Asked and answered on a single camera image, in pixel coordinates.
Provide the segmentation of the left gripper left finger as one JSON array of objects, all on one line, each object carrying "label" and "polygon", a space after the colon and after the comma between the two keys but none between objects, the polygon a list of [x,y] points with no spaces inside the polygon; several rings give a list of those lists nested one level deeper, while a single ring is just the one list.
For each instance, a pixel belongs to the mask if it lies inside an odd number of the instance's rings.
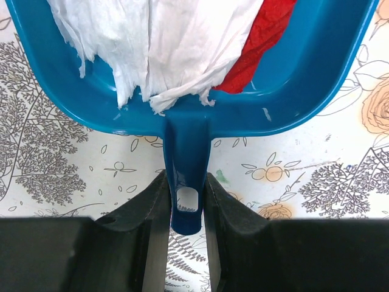
[{"label": "left gripper left finger", "polygon": [[107,215],[1,220],[2,291],[163,291],[170,228],[165,173]]}]

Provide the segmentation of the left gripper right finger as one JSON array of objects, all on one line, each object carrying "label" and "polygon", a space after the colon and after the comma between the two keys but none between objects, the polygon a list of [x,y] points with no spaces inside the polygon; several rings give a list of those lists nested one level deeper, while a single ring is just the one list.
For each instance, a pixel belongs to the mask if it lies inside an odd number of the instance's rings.
[{"label": "left gripper right finger", "polygon": [[388,220],[268,220],[208,175],[213,291],[387,291]]}]

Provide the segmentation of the blue plastic dustpan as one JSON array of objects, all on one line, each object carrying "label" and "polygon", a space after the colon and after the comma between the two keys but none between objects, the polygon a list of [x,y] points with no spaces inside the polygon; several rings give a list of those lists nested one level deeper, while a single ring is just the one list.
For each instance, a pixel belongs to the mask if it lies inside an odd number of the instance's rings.
[{"label": "blue plastic dustpan", "polygon": [[163,140],[171,225],[182,235],[201,230],[212,140],[282,133],[319,113],[346,79],[376,6],[298,1],[281,39],[261,58],[254,89],[236,95],[211,91],[213,107],[182,97],[159,116],[139,94],[118,109],[112,71],[102,60],[87,63],[80,78],[77,53],[64,42],[46,1],[7,2],[38,83],[63,113],[93,130]]}]

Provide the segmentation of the floral table cloth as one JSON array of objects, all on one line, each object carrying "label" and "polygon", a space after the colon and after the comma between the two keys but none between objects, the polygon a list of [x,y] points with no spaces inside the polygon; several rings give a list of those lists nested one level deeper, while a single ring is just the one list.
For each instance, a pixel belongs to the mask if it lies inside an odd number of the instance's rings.
[{"label": "floral table cloth", "polygon": [[[160,173],[167,176],[160,137],[93,130],[51,101],[7,2],[1,2],[1,220],[97,220],[144,191]],[[388,54],[379,46],[387,35],[388,9],[377,1],[331,101],[282,133],[213,139],[204,187],[213,175],[232,197],[268,220],[388,220]],[[163,291],[213,291],[204,188],[199,232],[179,234],[171,219],[170,193]]]}]

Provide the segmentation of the white paper scrap centre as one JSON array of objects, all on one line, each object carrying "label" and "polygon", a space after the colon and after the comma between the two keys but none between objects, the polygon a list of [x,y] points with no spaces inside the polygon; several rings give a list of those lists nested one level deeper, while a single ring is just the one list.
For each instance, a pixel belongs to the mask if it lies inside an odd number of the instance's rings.
[{"label": "white paper scrap centre", "polygon": [[220,85],[241,56],[263,2],[151,1],[148,94],[155,113],[186,95],[213,106]]}]

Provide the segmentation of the white paper scrap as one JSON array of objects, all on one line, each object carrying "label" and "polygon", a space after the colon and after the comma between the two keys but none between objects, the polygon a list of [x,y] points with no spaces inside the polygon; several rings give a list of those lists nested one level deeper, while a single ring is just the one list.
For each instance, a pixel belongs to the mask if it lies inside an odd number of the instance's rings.
[{"label": "white paper scrap", "polygon": [[213,106],[220,85],[241,56],[263,2],[151,1],[148,94],[155,113],[186,95]]},{"label": "white paper scrap", "polygon": [[136,87],[145,89],[148,73],[148,1],[49,1],[64,40],[86,62],[100,57],[114,76],[118,107],[127,104]]}]

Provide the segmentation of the white paper scrap left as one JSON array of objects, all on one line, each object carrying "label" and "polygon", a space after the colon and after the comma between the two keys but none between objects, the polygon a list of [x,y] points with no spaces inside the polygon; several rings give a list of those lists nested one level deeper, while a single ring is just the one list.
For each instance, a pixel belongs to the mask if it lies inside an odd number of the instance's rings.
[{"label": "white paper scrap left", "polygon": [[86,62],[100,57],[114,76],[118,107],[127,104],[136,87],[145,89],[148,73],[148,1],[49,1],[64,40]]}]

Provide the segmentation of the red paper scrap left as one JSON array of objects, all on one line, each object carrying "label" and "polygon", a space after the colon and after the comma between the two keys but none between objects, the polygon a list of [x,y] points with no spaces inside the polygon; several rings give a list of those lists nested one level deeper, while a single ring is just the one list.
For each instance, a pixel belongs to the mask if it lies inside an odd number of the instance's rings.
[{"label": "red paper scrap left", "polygon": [[241,56],[223,82],[214,89],[238,94],[251,82],[264,53],[275,46],[286,30],[296,0],[265,0],[253,22]]}]

